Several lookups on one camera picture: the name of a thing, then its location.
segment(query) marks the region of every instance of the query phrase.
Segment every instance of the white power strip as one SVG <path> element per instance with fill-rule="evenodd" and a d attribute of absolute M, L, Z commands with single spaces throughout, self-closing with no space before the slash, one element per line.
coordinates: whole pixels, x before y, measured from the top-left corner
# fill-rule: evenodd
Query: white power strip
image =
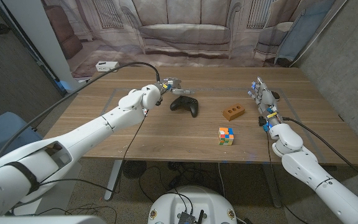
<path fill-rule="evenodd" d="M 98 70 L 98 72 L 107 72 L 108 70 L 111 70 L 118 66 L 118 62 L 98 62 L 96 64 L 96 69 Z"/>

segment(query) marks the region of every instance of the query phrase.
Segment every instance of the orange brick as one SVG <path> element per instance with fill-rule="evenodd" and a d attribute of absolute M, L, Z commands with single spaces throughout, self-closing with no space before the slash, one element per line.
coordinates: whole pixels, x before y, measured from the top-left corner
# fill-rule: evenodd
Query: orange brick
<path fill-rule="evenodd" d="M 225 110 L 223 110 L 223 116 L 228 120 L 231 121 L 239 116 L 243 115 L 246 112 L 243 106 L 239 103 L 236 103 Z"/>

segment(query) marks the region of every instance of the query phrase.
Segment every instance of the black game controller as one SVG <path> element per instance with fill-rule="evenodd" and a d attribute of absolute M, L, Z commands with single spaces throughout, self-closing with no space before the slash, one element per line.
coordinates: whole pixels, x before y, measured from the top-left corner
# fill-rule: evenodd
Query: black game controller
<path fill-rule="evenodd" d="M 178 108 L 184 108 L 191 111 L 191 115 L 195 118 L 198 114 L 198 101 L 192 97 L 179 96 L 171 103 L 171 110 L 174 111 Z"/>

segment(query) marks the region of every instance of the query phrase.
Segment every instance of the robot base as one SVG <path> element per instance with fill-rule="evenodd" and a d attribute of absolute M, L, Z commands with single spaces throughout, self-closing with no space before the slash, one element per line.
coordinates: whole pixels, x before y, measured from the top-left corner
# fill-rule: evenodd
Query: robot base
<path fill-rule="evenodd" d="M 233 206 L 222 195 L 207 189 L 206 187 L 187 185 L 177 188 L 178 192 L 186 195 L 193 204 L 192 216 L 198 221 L 201 210 L 204 210 L 202 224 L 207 223 L 237 223 Z M 185 204 L 176 194 L 164 194 L 152 205 L 149 213 L 148 224 L 179 223 L 180 214 L 185 211 Z M 187 206 L 187 213 L 191 212 L 189 200 L 182 196 Z"/>

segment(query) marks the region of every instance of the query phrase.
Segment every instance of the black strap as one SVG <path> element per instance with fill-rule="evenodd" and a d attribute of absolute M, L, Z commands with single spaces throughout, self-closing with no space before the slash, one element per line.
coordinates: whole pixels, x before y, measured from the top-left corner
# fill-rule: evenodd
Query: black strap
<path fill-rule="evenodd" d="M 29 180 L 30 184 L 31 184 L 31 188 L 29 190 L 29 194 L 31 194 L 32 192 L 35 192 L 36 190 L 38 190 L 40 188 L 40 183 L 37 181 L 37 177 L 23 164 L 21 164 L 20 162 L 10 162 L 5 164 L 5 166 L 13 166 L 16 169 L 18 169 L 20 172 L 22 172 L 24 174 L 24 176 L 27 178 L 27 180 Z"/>

